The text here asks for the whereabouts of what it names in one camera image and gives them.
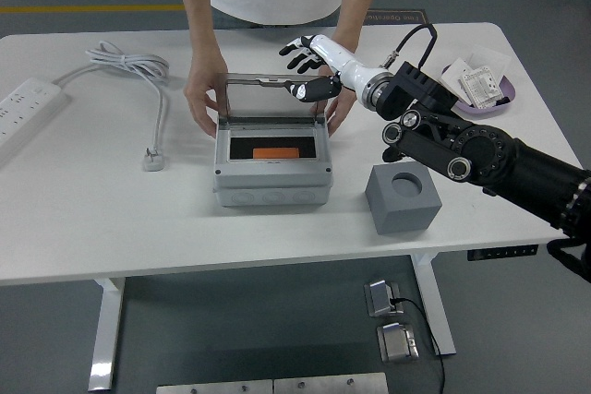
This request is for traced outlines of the person's left hand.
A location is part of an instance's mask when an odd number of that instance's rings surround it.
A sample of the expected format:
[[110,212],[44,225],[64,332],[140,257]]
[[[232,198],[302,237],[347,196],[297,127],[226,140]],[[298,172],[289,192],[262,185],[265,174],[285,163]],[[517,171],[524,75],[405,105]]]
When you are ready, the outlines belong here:
[[327,119],[328,134],[331,137],[344,122],[356,103],[356,94],[348,89],[343,89],[339,95],[327,106],[325,115]]

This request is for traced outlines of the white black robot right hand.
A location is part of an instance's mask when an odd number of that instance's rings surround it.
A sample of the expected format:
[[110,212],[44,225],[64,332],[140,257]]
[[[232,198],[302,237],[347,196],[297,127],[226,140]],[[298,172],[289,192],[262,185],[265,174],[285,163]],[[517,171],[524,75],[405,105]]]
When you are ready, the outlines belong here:
[[288,68],[303,74],[309,68],[327,65],[333,75],[315,78],[304,83],[286,81],[284,87],[301,102],[318,102],[336,97],[342,88],[352,90],[358,101],[370,111],[375,111],[377,100],[385,90],[393,74],[385,68],[370,68],[358,61],[354,54],[325,35],[301,36],[289,42],[279,52],[285,56],[301,50]]

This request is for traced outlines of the person's right hand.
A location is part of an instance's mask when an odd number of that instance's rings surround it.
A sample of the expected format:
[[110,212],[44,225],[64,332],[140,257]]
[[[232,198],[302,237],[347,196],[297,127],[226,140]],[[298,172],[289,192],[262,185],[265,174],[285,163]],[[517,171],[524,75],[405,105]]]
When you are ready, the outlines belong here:
[[184,94],[195,123],[210,137],[216,136],[217,124],[208,110],[218,111],[218,103],[209,95],[214,91],[219,97],[223,91],[218,81],[227,73],[227,65],[219,54],[194,57],[189,69]]

